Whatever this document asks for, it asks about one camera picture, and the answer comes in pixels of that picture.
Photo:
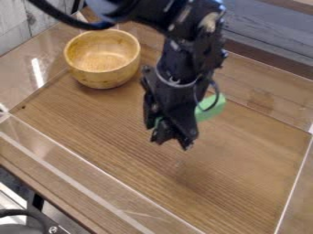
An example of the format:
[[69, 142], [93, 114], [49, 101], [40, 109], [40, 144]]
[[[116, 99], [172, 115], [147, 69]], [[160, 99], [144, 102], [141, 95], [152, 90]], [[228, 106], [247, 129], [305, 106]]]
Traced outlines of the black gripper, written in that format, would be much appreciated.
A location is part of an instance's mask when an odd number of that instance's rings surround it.
[[210, 47], [167, 39], [156, 65], [143, 68], [143, 119], [157, 145], [175, 140], [184, 150], [192, 146], [199, 135], [194, 109], [204, 97], [220, 94], [214, 70], [223, 56], [223, 51], [212, 56]]

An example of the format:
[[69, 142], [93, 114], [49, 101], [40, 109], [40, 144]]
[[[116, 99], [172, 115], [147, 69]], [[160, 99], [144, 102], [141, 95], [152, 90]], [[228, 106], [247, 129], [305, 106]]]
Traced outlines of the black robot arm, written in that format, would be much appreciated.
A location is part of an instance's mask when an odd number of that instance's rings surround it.
[[87, 6], [115, 25], [133, 21], [163, 34], [163, 52], [141, 69], [143, 119], [149, 140], [176, 140], [188, 149], [198, 138], [195, 110], [214, 71], [227, 57], [223, 49], [220, 0], [87, 0]]

